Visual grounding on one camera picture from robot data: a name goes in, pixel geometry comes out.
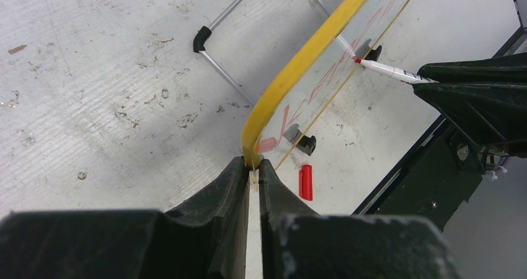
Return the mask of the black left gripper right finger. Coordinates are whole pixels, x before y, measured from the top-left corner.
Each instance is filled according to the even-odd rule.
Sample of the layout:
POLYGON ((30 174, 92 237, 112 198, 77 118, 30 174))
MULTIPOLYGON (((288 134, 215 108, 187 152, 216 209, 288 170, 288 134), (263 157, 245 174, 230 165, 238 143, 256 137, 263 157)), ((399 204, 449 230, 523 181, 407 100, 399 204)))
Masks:
POLYGON ((297 278, 301 263, 292 241, 297 221, 317 213, 281 181, 270 160, 262 160, 258 171, 263 277, 297 278))

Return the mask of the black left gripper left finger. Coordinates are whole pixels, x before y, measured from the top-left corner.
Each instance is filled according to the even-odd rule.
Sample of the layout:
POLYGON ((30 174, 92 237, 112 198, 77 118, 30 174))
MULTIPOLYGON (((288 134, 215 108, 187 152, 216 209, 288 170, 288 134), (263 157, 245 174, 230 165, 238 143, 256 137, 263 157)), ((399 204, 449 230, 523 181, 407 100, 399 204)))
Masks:
POLYGON ((166 212, 176 278, 245 278, 249 169, 234 157, 210 184, 166 212))

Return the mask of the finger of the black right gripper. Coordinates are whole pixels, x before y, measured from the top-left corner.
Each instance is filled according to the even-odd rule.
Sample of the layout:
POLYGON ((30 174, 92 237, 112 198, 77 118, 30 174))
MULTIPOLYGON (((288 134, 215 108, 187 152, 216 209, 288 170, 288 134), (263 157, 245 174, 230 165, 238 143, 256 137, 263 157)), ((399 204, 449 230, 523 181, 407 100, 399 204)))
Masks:
POLYGON ((428 63, 418 70, 418 74, 440 83, 526 83, 526 54, 428 63))
POLYGON ((413 85, 413 92, 473 144, 526 157, 526 85, 430 83, 413 85))

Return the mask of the red marker cap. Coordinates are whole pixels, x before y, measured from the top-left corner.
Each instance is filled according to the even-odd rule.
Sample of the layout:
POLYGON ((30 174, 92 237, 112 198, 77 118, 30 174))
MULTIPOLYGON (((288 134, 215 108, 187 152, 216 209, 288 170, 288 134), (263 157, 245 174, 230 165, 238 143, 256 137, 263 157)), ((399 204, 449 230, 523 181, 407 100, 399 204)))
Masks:
POLYGON ((311 165, 303 165, 299 172, 299 194, 300 198, 312 201, 313 200, 313 167, 311 165))

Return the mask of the white marker pen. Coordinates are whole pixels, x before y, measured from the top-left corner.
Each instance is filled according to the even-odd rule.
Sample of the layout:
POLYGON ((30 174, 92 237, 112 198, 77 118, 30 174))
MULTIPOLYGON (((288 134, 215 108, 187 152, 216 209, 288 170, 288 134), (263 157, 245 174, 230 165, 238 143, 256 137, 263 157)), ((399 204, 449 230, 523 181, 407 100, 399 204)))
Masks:
POLYGON ((409 84, 409 85, 416 85, 416 84, 424 84, 424 83, 437 83, 437 81, 432 80, 431 78, 426 78, 420 75, 417 75, 412 72, 405 71, 401 68, 397 68, 394 66, 388 66, 384 65, 382 63, 373 61, 373 60, 364 60, 360 58, 356 58, 355 62, 359 64, 360 66, 364 67, 365 69, 375 71, 381 75, 385 75, 389 78, 392 78, 394 80, 409 84))

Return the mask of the yellow framed whiteboard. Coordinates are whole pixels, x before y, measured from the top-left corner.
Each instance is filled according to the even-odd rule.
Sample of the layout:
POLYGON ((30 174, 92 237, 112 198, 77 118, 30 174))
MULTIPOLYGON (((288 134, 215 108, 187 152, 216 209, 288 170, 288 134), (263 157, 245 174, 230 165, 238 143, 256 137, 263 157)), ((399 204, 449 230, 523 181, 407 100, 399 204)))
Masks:
POLYGON ((241 133, 245 165, 279 167, 351 79, 356 58, 382 46, 411 0, 344 0, 257 101, 241 133))

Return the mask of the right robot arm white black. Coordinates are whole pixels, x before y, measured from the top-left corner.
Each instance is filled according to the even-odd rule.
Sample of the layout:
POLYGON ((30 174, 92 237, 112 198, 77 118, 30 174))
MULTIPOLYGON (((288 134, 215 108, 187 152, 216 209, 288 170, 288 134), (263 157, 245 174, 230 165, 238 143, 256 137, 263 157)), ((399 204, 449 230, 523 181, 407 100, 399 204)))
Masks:
POLYGON ((526 54, 423 65, 433 84, 413 92, 466 137, 469 158, 485 173, 503 172, 509 157, 526 158, 526 54))

